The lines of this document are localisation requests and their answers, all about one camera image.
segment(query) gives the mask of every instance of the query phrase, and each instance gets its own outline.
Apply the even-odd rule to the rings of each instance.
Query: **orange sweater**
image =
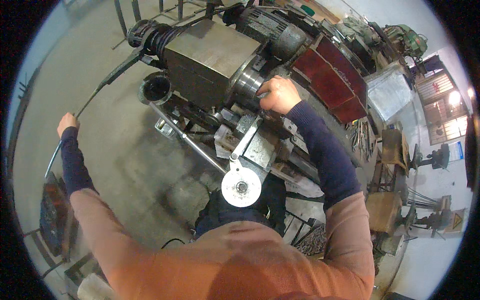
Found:
[[[96,192],[71,195],[84,237],[121,299],[368,299],[374,267],[364,200],[359,192],[326,211],[321,262],[249,221],[223,225],[194,243],[147,252]]]

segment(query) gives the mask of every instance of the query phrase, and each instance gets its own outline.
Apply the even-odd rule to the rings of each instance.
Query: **warning sign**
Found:
[[[465,208],[460,210],[454,210],[450,215],[450,220],[445,227],[444,232],[460,232],[463,228],[463,219],[465,214]]]

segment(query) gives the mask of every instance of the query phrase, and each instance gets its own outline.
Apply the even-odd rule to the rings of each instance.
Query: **concrete floor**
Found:
[[[120,2],[129,27],[134,23],[130,1]],[[174,3],[165,0],[165,8]],[[197,9],[185,4],[184,15]],[[158,1],[141,1],[140,10],[142,18],[151,18],[158,14]],[[165,17],[156,20],[173,22]],[[131,53],[126,42],[111,49],[122,38],[113,3],[103,1],[76,22],[42,65],[19,132],[13,166],[15,207],[23,232],[38,228],[43,174],[59,139],[59,120],[67,111],[77,111],[107,73]],[[102,198],[136,240],[159,249],[171,238],[191,238],[189,228],[208,201],[207,188],[218,184],[219,176],[191,149],[154,129],[158,117],[138,101],[137,91],[141,80],[155,71],[137,63],[106,86],[81,115],[78,140]],[[61,175],[60,159],[52,171]],[[357,173],[365,187],[370,171]],[[322,206],[302,200],[289,199],[287,203],[289,210],[306,220],[324,221]],[[25,243],[42,274],[47,264],[31,238]],[[46,277],[59,299],[67,299],[63,271],[87,253],[80,233],[72,262]]]

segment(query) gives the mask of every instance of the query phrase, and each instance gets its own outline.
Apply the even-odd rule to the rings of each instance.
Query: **person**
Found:
[[[195,241],[151,252],[133,240],[100,198],[78,149],[80,124],[66,114],[57,128],[66,190],[93,255],[120,299],[368,299],[374,279],[364,195],[355,169],[322,118],[290,79],[275,76],[258,94],[263,109],[292,120],[317,166],[325,193],[323,261],[286,245],[261,217],[204,226]]]

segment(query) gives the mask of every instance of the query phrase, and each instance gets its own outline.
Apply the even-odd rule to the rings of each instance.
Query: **light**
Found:
[[[455,106],[458,103],[460,103],[461,99],[462,99],[462,96],[458,91],[453,91],[450,93],[450,96],[448,96],[448,102],[450,103],[451,106]]]
[[[475,97],[475,91],[473,90],[473,88],[469,88],[467,90],[467,93],[468,93],[468,96],[470,97],[470,99],[473,100],[473,98]]]

